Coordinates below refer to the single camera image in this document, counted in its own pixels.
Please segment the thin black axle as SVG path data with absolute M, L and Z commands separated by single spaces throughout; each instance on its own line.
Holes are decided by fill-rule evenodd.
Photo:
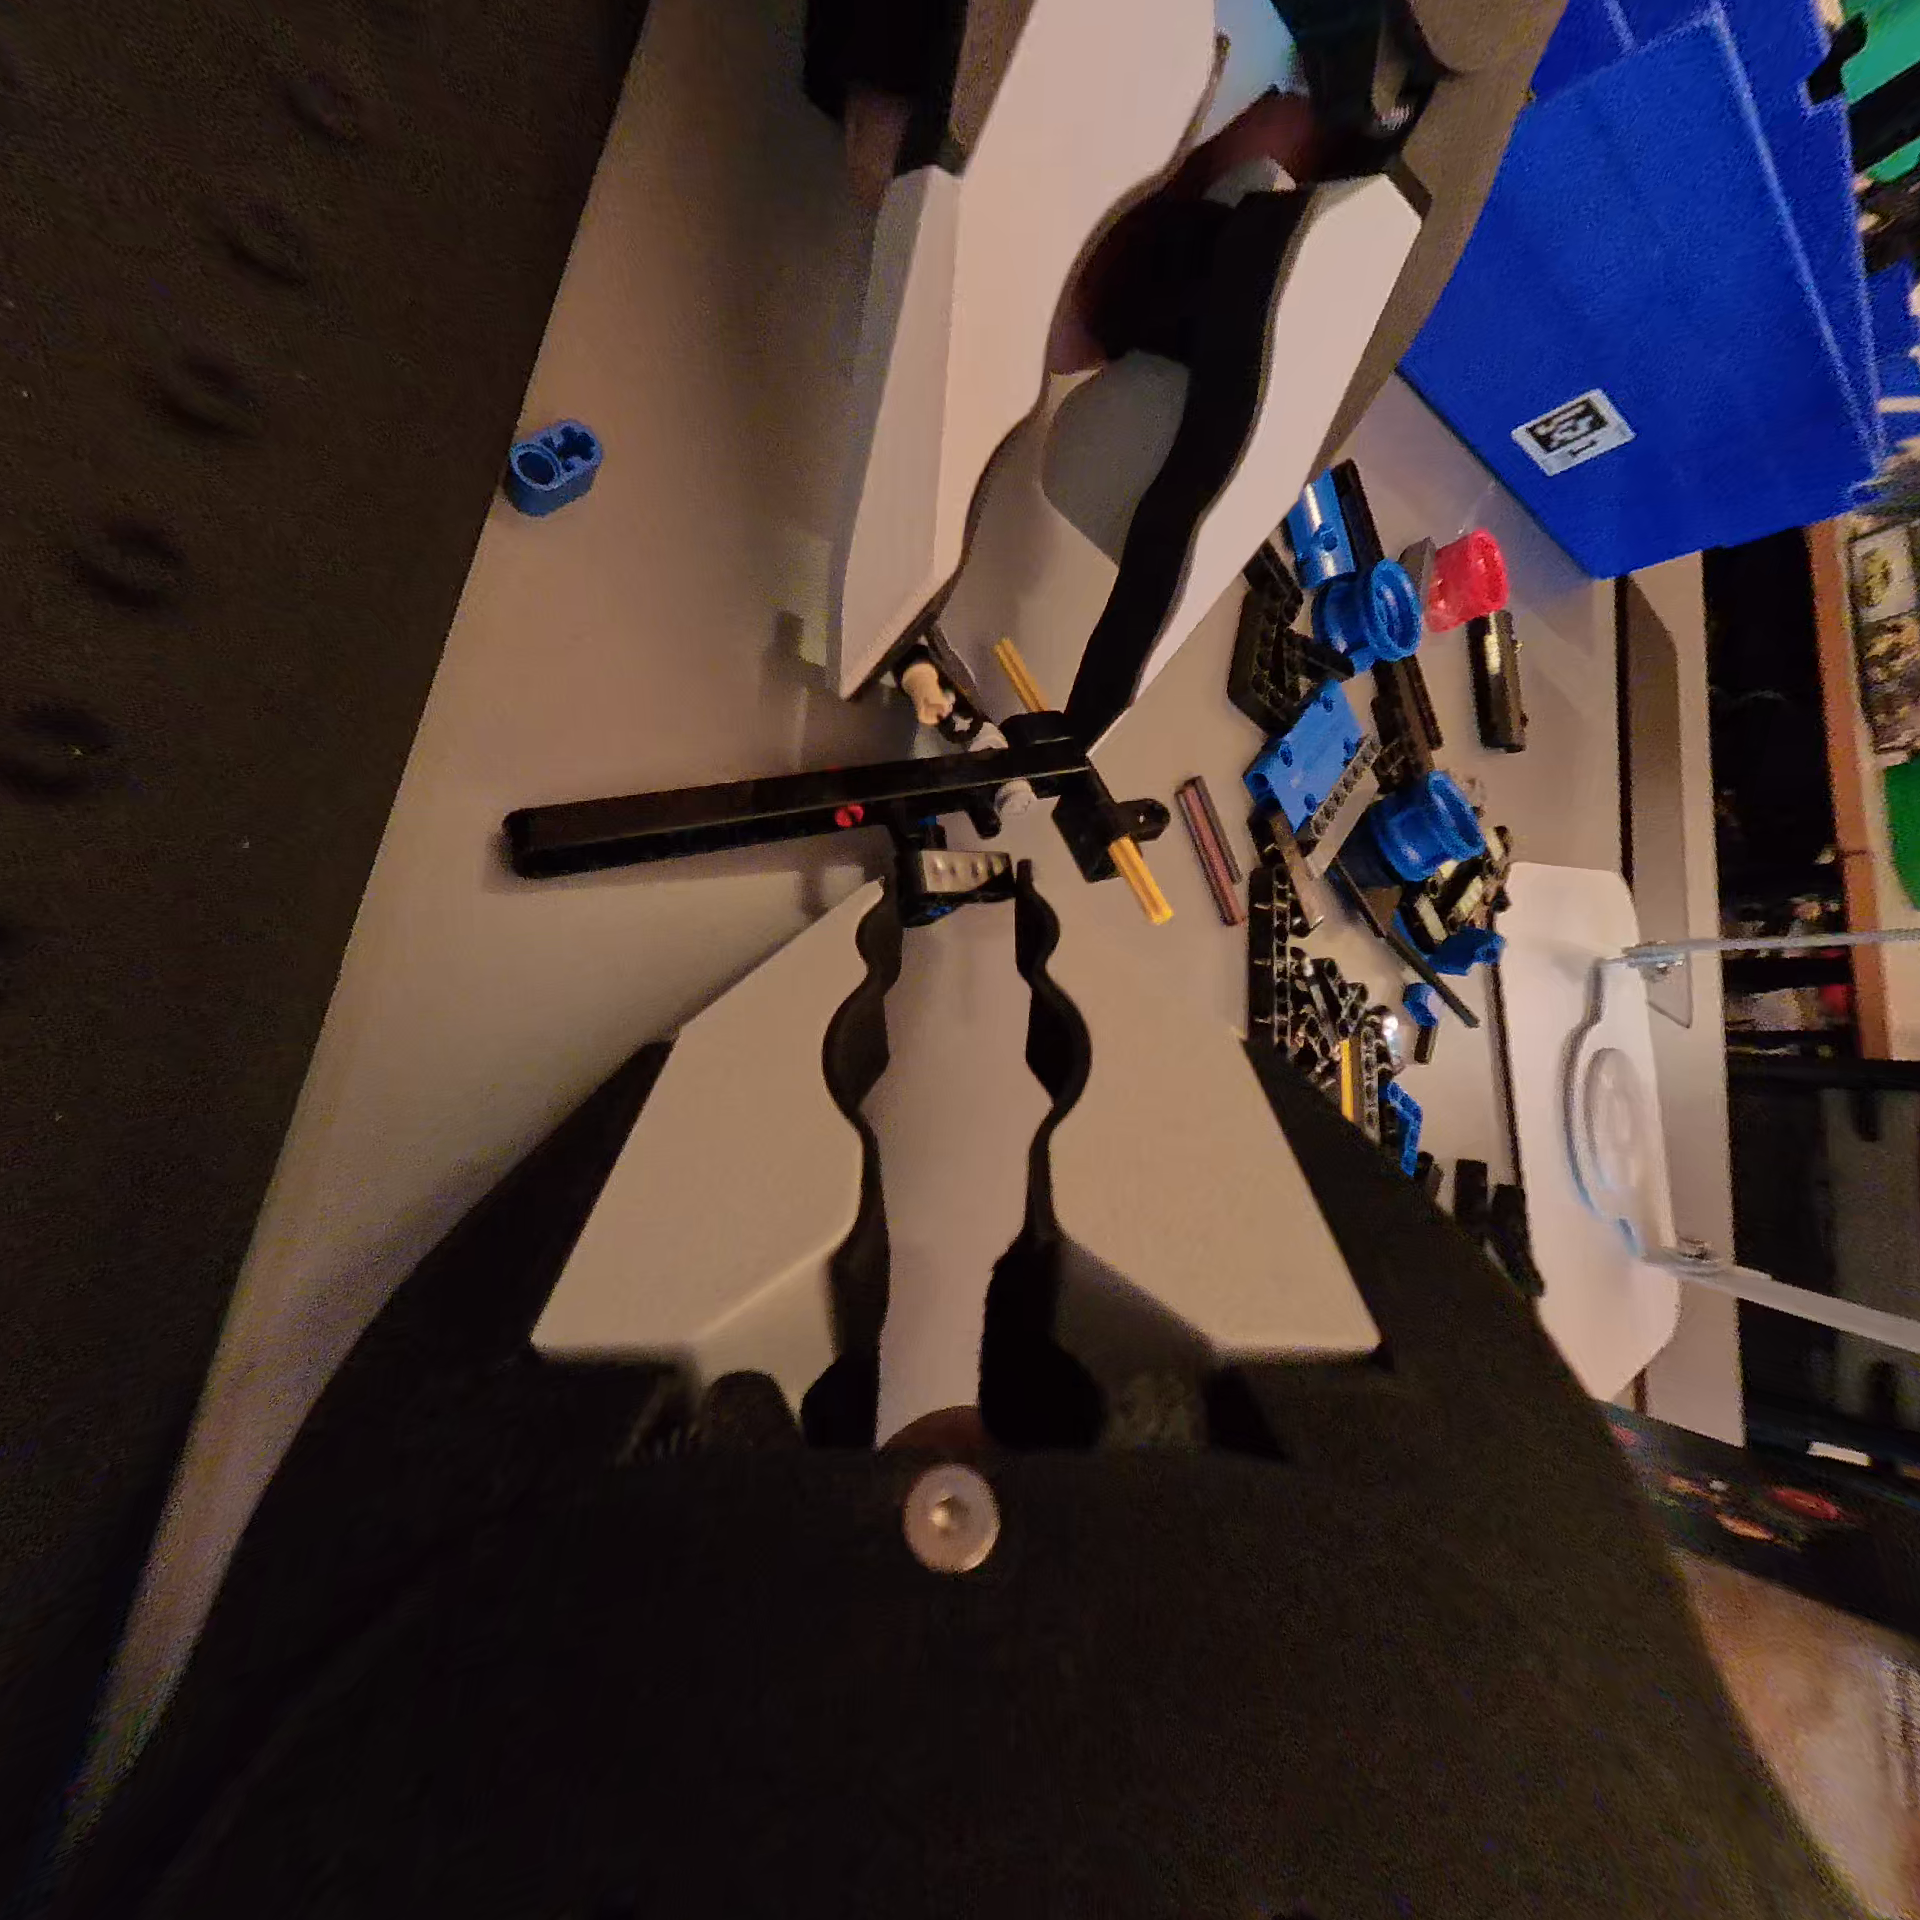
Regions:
M 1370 894 L 1350 877 L 1341 859 L 1333 859 L 1330 877 L 1341 902 L 1355 911 L 1355 918 L 1370 931 L 1370 936 L 1385 945 L 1398 957 L 1398 963 L 1415 974 L 1415 978 L 1428 982 L 1428 989 L 1457 1023 L 1461 1023 L 1467 1030 L 1483 1030 L 1480 1013 L 1461 995 L 1457 995 L 1440 974 L 1434 974 L 1428 957 L 1417 953 L 1393 925 L 1387 925 L 1387 918 L 1375 909 Z

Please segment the person's left hand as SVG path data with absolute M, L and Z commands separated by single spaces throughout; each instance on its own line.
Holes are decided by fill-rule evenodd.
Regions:
M 1252 164 L 1275 164 L 1286 181 L 1313 181 L 1318 148 L 1317 111 L 1296 93 L 1263 93 L 1197 139 L 1072 278 L 1046 345 L 1046 373 L 1091 373 L 1129 352 L 1184 365 L 1227 223 L 1224 181 Z

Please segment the blue angled panel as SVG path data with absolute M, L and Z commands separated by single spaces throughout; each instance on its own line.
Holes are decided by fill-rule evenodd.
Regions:
M 1403 902 L 1393 915 L 1393 928 L 1440 977 L 1470 977 L 1476 965 L 1496 965 L 1504 946 L 1504 936 L 1493 925 L 1440 925 L 1428 898 Z

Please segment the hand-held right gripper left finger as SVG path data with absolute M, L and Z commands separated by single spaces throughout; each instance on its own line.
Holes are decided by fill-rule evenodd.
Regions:
M 866 1117 L 900 971 L 887 882 L 853 891 L 670 1043 L 559 1271 L 545 1359 L 769 1379 L 816 1448 L 876 1448 L 891 1248 Z

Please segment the red wheel rim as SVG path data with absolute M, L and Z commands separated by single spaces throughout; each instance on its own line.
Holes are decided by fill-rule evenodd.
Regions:
M 1453 632 L 1508 606 L 1508 563 L 1488 529 L 1470 529 L 1434 547 L 1422 590 L 1431 632 Z

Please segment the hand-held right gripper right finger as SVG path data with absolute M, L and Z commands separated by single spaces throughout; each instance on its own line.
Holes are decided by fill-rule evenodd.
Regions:
M 1244 1044 L 1016 877 L 1046 1115 L 1016 1235 L 1016 1443 L 1275 1443 L 1258 1380 L 1375 1320 Z

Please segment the white booklet stand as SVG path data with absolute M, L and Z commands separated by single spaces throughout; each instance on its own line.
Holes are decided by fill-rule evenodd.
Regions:
M 1916 945 L 1901 931 L 1646 941 L 1630 884 L 1604 870 L 1521 861 L 1496 963 L 1514 1165 L 1538 1314 L 1601 1401 L 1630 1389 L 1679 1333 L 1686 1290 L 1779 1308 L 1805 1325 L 1916 1354 L 1916 1314 L 1793 1287 L 1674 1223 L 1652 987 L 1692 993 L 1704 957 Z

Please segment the blue wheel rim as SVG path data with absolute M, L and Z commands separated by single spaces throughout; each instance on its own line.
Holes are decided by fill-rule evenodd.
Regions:
M 1382 793 L 1360 816 L 1370 851 L 1393 882 L 1428 882 L 1484 851 L 1470 793 L 1440 767 Z
M 1347 677 L 1403 663 L 1422 641 L 1420 589 L 1393 557 L 1337 575 L 1317 590 L 1309 632 Z

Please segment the blue plastic bin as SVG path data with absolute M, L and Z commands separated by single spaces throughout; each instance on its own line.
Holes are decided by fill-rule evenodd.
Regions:
M 1883 464 L 1817 4 L 1571 4 L 1403 381 L 1593 578 L 1846 514 Z

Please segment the building set box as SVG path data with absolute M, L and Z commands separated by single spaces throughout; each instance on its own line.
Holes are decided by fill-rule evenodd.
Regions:
M 1604 1416 L 1790 1809 L 1872 1916 L 1916 1916 L 1916 1504 L 1831 1458 Z

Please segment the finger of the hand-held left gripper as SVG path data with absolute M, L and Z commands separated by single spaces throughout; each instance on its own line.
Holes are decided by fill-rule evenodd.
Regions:
M 887 4 L 913 71 L 842 65 L 853 118 L 903 106 L 853 345 L 832 533 L 832 679 L 856 698 L 952 590 L 977 493 L 1039 410 L 1060 301 L 1161 185 L 1224 62 L 1211 4 Z
M 1187 361 L 1170 361 L 1184 373 L 1181 405 L 1066 689 L 1083 749 L 1112 731 L 1324 468 L 1324 427 L 1417 234 L 1420 212 L 1390 176 L 1227 202 Z

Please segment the pile of black beams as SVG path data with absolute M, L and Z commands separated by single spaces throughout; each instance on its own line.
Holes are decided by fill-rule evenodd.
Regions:
M 1360 468 L 1355 468 L 1355 461 L 1337 461 L 1324 471 L 1337 480 L 1341 510 L 1355 534 L 1358 573 L 1382 557 L 1393 557 L 1410 573 L 1422 599 L 1434 547 L 1440 547 L 1440 542 L 1420 538 L 1402 551 L 1387 551 Z M 1232 711 L 1258 731 L 1252 754 L 1294 726 L 1299 705 L 1324 679 L 1347 684 L 1358 719 L 1382 741 L 1370 776 L 1360 781 L 1337 813 L 1324 821 L 1318 835 L 1294 835 L 1284 816 L 1258 811 L 1244 790 L 1252 857 L 1244 872 L 1248 1044 L 1252 1054 L 1302 1074 L 1337 1115 L 1334 1054 L 1337 1043 L 1355 1034 L 1365 1092 L 1360 1128 L 1355 1128 L 1355 1132 L 1382 1148 L 1378 1087 L 1387 1079 L 1398 1079 L 1420 1101 L 1410 1085 L 1415 1071 L 1434 1062 L 1445 1025 L 1467 1025 L 1443 1013 L 1437 1030 L 1420 1033 L 1403 1016 L 1402 993 L 1415 974 L 1403 971 L 1341 902 L 1330 877 L 1330 866 L 1333 859 L 1341 859 L 1350 877 L 1370 894 L 1375 909 L 1393 925 L 1408 882 L 1393 882 L 1370 851 L 1367 832 L 1360 829 L 1365 811 L 1382 793 L 1440 767 L 1470 793 L 1483 827 L 1496 822 L 1471 781 L 1457 776 L 1443 765 L 1443 721 L 1422 674 L 1428 641 L 1459 638 L 1467 642 L 1467 626 L 1431 632 L 1422 621 L 1422 641 L 1410 661 L 1382 663 L 1367 674 L 1347 677 L 1309 632 L 1317 590 L 1306 595 L 1296 586 L 1284 525 L 1260 545 L 1244 578 L 1248 589 L 1240 595 L 1235 648 L 1227 654 L 1224 696 Z M 1470 978 L 1484 978 L 1484 1010 L 1493 1016 L 1497 1013 L 1496 965 L 1476 965 L 1470 977 L 1443 978 L 1461 1000 Z M 1410 1183 L 1422 1190 L 1428 1198 L 1449 1203 L 1461 1231 L 1493 1253 L 1521 1297 L 1538 1298 L 1544 1294 L 1531 1257 L 1521 1183 L 1496 1183 L 1483 1158 L 1437 1158 L 1428 1147 L 1428 1117 L 1420 1172 Z

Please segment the black frame subassembly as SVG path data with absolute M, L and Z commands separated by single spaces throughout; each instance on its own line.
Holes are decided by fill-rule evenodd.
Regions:
M 1440 866 L 1431 877 L 1410 882 L 1402 906 L 1428 898 L 1440 925 L 1493 925 L 1508 909 L 1510 832 L 1497 822 L 1483 827 L 1483 851 Z

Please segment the black beam assembly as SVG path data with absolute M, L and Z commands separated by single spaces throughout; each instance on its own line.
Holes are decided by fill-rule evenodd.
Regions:
M 505 866 L 517 877 L 574 877 L 886 829 L 895 888 L 900 846 L 945 846 L 945 821 L 965 821 L 977 835 L 994 840 L 1009 797 L 1033 790 L 1039 802 L 1050 802 L 1050 827 L 1083 882 L 1119 877 L 1152 928 L 1170 925 L 1171 906 L 1144 859 L 1165 832 L 1170 811 L 1154 800 L 1116 800 L 1017 648 L 1003 638 L 992 656 L 1017 707 L 992 729 L 994 741 L 987 749 L 517 805 L 499 822 Z

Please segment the black T-shaped beam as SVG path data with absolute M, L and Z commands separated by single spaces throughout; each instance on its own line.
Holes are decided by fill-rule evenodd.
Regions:
M 895 891 L 900 928 L 916 931 L 968 906 L 1013 902 L 1017 861 L 1003 851 L 900 846 Z

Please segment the black perforated panel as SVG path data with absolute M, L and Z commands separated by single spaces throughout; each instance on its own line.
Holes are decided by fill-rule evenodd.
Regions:
M 2 1908 L 645 4 L 2 4 Z

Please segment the blue curved panel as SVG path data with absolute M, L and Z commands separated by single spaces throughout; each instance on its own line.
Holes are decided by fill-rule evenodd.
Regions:
M 1337 480 L 1318 472 L 1284 520 L 1296 586 L 1313 595 L 1358 573 L 1355 534 L 1347 529 Z

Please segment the brown axle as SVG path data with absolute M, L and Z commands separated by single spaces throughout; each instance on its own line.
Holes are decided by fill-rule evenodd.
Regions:
M 1187 776 L 1174 788 L 1181 827 L 1201 870 L 1219 922 L 1227 928 L 1248 925 L 1244 872 L 1220 827 L 1219 805 L 1206 776 Z

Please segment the small blue two-hole beam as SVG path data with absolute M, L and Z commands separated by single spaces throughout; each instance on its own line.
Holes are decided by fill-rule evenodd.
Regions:
M 603 468 L 603 444 L 584 420 L 553 420 L 517 440 L 499 476 L 518 515 L 545 520 L 584 498 Z

